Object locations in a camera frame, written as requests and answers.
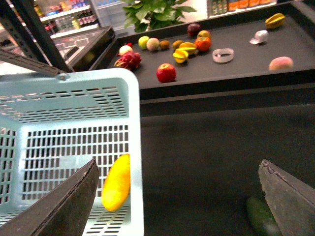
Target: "peach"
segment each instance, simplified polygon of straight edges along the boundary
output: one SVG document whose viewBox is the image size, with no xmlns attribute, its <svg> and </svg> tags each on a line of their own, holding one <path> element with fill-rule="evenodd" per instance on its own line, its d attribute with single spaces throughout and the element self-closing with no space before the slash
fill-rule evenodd
<svg viewBox="0 0 315 236">
<path fill-rule="evenodd" d="M 293 60 L 289 57 L 279 57 L 273 59 L 269 64 L 269 70 L 280 70 L 293 67 Z"/>
</svg>

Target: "green apple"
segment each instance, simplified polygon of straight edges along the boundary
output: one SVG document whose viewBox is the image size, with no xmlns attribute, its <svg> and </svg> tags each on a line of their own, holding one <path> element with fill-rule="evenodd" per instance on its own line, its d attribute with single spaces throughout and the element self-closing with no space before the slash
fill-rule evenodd
<svg viewBox="0 0 315 236">
<path fill-rule="evenodd" d="M 150 38 L 148 36 L 142 36 L 138 40 L 139 47 L 142 49 L 147 49 L 147 42 Z"/>
</svg>

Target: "cucumber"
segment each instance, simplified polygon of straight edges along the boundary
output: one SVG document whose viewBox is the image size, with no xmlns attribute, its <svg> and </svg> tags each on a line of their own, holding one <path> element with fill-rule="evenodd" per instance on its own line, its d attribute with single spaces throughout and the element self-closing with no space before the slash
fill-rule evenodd
<svg viewBox="0 0 315 236">
<path fill-rule="evenodd" d="M 250 197 L 246 210 L 251 226 L 259 236 L 282 236 L 281 231 L 264 199 Z"/>
</svg>

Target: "orange package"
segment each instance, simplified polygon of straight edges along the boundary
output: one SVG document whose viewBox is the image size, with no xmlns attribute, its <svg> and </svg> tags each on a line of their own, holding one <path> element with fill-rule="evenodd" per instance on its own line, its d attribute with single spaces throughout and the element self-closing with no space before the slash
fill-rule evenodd
<svg viewBox="0 0 315 236">
<path fill-rule="evenodd" d="M 271 3 L 271 0 L 260 0 L 259 4 L 269 4 Z"/>
<path fill-rule="evenodd" d="M 228 10 L 234 11 L 234 10 L 238 9 L 238 2 L 239 2 L 239 0 L 229 0 L 228 1 Z"/>
<path fill-rule="evenodd" d="M 259 0 L 250 0 L 249 1 L 249 6 L 257 6 L 259 5 Z"/>
<path fill-rule="evenodd" d="M 238 8 L 246 8 L 248 7 L 249 0 L 239 0 Z"/>
</svg>

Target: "red apple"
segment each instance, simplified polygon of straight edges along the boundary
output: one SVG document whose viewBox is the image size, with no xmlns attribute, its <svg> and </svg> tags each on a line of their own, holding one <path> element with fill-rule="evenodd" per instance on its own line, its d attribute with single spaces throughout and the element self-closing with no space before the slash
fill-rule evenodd
<svg viewBox="0 0 315 236">
<path fill-rule="evenodd" d="M 161 83 L 174 82 L 176 78 L 175 67 L 169 63 L 163 63 L 157 69 L 157 79 Z"/>
</svg>

